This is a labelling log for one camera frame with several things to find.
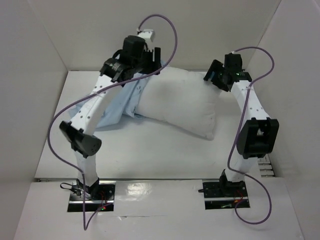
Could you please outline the white pillow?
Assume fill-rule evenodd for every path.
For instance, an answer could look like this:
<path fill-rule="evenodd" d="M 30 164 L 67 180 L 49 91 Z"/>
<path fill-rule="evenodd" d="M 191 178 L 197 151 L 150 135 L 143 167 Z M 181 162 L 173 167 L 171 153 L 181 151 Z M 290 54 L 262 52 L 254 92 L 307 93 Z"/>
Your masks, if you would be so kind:
<path fill-rule="evenodd" d="M 213 140 L 220 93 L 201 72 L 166 67 L 147 80 L 135 113 Z"/>

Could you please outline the light blue pillowcase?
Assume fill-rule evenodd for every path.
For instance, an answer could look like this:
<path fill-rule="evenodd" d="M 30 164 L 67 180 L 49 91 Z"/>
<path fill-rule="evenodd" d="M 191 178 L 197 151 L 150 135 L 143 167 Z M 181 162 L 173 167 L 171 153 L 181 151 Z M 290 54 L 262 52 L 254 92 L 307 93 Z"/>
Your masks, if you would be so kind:
<path fill-rule="evenodd" d="M 106 99 L 103 100 L 103 93 L 95 94 L 89 100 L 77 103 L 76 107 L 71 109 L 71 125 L 77 130 L 83 129 L 86 121 L 92 118 L 85 111 L 89 111 L 92 107 L 102 107 L 104 109 L 101 118 L 97 122 L 95 129 L 104 128 L 117 124 L 123 114 L 131 117 L 135 116 L 135 107 L 138 105 L 138 98 L 145 88 L 150 74 L 136 73 L 133 78 L 137 81 L 127 83 L 124 87 L 116 86 L 108 91 Z"/>

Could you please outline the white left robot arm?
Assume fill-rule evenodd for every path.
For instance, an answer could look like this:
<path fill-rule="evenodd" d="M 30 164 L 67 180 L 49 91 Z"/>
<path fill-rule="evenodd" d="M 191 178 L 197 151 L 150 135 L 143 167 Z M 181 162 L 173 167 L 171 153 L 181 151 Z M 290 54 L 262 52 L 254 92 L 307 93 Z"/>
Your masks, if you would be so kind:
<path fill-rule="evenodd" d="M 152 47 L 154 31 L 147 29 L 129 35 L 122 49 L 103 63 L 100 75 L 89 99 L 69 122 L 62 121 L 59 128 L 74 150 L 77 167 L 81 170 L 76 183 L 88 200 L 99 193 L 96 153 L 102 141 L 94 136 L 95 129 L 108 105 L 123 89 L 123 81 L 134 74 L 150 74 L 161 67 L 161 49 Z"/>

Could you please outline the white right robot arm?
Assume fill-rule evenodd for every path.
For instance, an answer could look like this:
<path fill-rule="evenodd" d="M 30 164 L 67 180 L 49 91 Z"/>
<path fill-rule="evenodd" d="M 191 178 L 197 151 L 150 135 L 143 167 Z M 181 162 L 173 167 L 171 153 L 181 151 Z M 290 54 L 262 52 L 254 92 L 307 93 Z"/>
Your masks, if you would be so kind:
<path fill-rule="evenodd" d="M 244 178 L 258 159 L 272 152 L 279 130 L 279 121 L 262 107 L 253 87 L 253 80 L 242 68 L 240 54 L 225 55 L 224 62 L 213 60 L 204 81 L 235 97 L 241 110 L 236 139 L 231 147 L 227 168 L 218 184 L 220 194 L 230 197 L 241 190 Z"/>

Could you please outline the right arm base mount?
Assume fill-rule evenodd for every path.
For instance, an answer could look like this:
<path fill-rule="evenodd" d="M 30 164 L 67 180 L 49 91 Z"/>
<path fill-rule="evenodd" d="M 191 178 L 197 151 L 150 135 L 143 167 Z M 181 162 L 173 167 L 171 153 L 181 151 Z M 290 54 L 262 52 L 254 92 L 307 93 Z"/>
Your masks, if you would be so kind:
<path fill-rule="evenodd" d="M 227 187 L 219 180 L 204 180 L 202 188 L 197 190 L 204 197 L 206 210 L 224 210 L 250 208 L 246 184 L 241 181 L 238 185 Z"/>

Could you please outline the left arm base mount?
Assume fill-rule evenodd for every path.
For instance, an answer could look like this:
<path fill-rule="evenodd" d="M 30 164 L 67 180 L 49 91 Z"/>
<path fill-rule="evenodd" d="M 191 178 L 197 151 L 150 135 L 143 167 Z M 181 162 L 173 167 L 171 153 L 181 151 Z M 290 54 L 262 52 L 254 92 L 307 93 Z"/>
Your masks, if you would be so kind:
<path fill-rule="evenodd" d="M 80 213 L 83 211 L 83 198 L 84 194 L 80 187 L 75 183 L 62 182 L 60 188 L 68 190 L 68 213 Z M 115 181 L 101 180 L 99 182 L 97 190 L 93 193 L 93 196 L 86 194 L 85 196 L 85 211 L 89 213 L 95 212 L 100 208 L 100 212 L 113 212 L 114 211 L 114 200 L 115 200 Z"/>

